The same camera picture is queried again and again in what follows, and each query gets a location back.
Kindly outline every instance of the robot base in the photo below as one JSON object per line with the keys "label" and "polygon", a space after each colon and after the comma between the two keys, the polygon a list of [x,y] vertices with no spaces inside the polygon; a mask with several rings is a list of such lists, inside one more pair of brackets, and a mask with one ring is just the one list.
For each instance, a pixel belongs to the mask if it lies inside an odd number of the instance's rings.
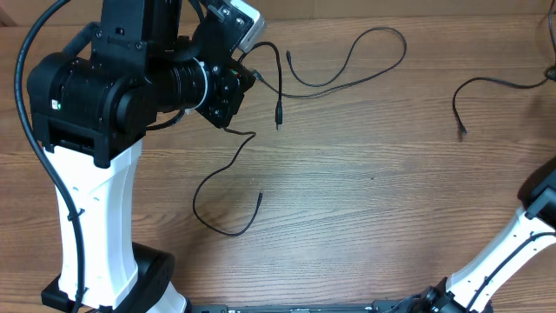
{"label": "robot base", "polygon": [[[169,253],[133,243],[139,275],[137,283],[113,310],[111,307],[99,308],[102,313],[183,313],[190,305],[179,295],[170,279],[174,273],[175,259]],[[71,312],[74,302],[58,288],[58,276],[41,293],[43,304],[62,312]]]}

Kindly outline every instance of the wooden table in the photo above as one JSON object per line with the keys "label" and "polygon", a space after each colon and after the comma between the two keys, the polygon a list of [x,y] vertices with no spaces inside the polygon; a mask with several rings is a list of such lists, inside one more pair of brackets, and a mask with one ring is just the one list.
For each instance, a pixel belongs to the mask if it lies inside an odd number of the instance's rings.
{"label": "wooden table", "polygon": [[[173,282],[194,303],[230,305],[368,303],[421,292],[459,270],[519,206],[517,190],[556,151],[556,88],[468,86],[468,78],[536,83],[554,56],[541,16],[416,17],[272,22],[263,39],[291,50],[312,82],[328,80],[362,31],[399,29],[409,52],[371,82],[314,100],[286,100],[276,132],[276,96],[257,84],[232,122],[258,137],[237,164],[202,190],[211,223],[240,230],[259,190],[261,212],[238,238],[193,216],[199,182],[229,162],[244,138],[193,114],[144,141],[135,185],[134,240],[175,254]],[[190,33],[193,24],[183,25]],[[26,74],[60,50],[77,27],[44,29]],[[60,271],[54,186],[24,139],[12,80],[24,28],[0,29],[0,311],[50,312],[40,291]],[[398,38],[360,41],[339,82],[366,77],[400,57]],[[273,84],[269,50],[246,63]],[[284,89],[300,86],[287,70]],[[497,312],[556,310],[556,249],[534,258],[494,297]]]}

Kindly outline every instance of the small white label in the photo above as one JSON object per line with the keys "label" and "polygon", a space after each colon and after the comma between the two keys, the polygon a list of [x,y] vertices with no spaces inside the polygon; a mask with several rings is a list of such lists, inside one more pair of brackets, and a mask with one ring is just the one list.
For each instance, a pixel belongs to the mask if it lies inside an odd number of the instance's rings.
{"label": "small white label", "polygon": [[52,99],[51,103],[52,103],[52,109],[53,110],[61,110],[62,109],[62,105],[57,100]]}

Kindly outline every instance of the wooden surface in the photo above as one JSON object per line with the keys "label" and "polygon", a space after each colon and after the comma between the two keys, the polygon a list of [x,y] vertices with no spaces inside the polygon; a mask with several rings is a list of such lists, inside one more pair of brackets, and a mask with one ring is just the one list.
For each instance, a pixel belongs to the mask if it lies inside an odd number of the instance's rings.
{"label": "wooden surface", "polygon": [[[193,216],[199,182],[228,163],[243,138],[193,114],[149,134],[134,189],[134,240],[175,254],[174,284],[194,303],[368,303],[421,292],[470,262],[511,218],[527,176],[556,151],[556,88],[509,90],[488,83],[460,94],[469,135],[451,109],[468,78],[536,83],[553,61],[541,16],[414,17],[272,23],[263,38],[291,50],[301,76],[322,82],[367,28],[402,31],[401,66],[361,86],[315,100],[284,101],[257,84],[232,122],[255,130],[237,164],[208,182],[198,210],[239,238]],[[189,33],[186,24],[182,32]],[[26,75],[60,50],[76,27],[47,28]],[[0,29],[0,311],[50,312],[40,291],[61,268],[54,186],[24,139],[12,76],[25,28]],[[389,33],[360,41],[347,82],[394,63]],[[270,51],[246,60],[276,83]],[[309,92],[285,72],[284,89]],[[556,249],[541,253],[494,297],[497,312],[556,311]]]}
{"label": "wooden surface", "polygon": [[[551,0],[248,0],[267,19],[336,17],[437,17],[546,14]],[[55,0],[0,0],[10,26],[31,26]],[[100,19],[103,0],[73,0],[56,13],[50,25],[84,25]],[[182,21],[197,15],[183,1]]]}

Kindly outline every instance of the tabletop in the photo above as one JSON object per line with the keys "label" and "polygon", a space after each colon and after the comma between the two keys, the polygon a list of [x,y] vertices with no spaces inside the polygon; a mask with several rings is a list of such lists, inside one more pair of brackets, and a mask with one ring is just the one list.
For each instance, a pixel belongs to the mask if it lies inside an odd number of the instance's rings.
{"label": "tabletop", "polygon": [[[288,70],[290,50],[304,79],[321,83],[343,65],[364,30],[390,26],[407,38],[401,65],[316,99],[250,90],[230,128],[258,136],[228,171],[202,189],[197,209],[240,230],[264,190],[252,227],[237,238],[205,228],[191,202],[201,180],[226,165],[244,138],[194,113],[149,133],[134,186],[133,239],[176,257],[173,283],[193,303],[369,303],[419,293],[469,263],[520,205],[517,191],[556,151],[556,87],[467,86],[472,77],[537,83],[554,61],[546,19],[382,17],[271,22],[262,40],[281,50],[284,90],[313,91]],[[25,77],[79,27],[47,27],[31,48]],[[195,29],[185,23],[182,34]],[[12,82],[27,28],[0,28],[0,311],[51,312],[40,292],[60,271],[54,186],[17,119]],[[368,34],[337,83],[370,76],[401,55],[398,37]],[[245,64],[277,83],[271,50]],[[497,312],[556,311],[556,249],[529,262],[494,296]]]}

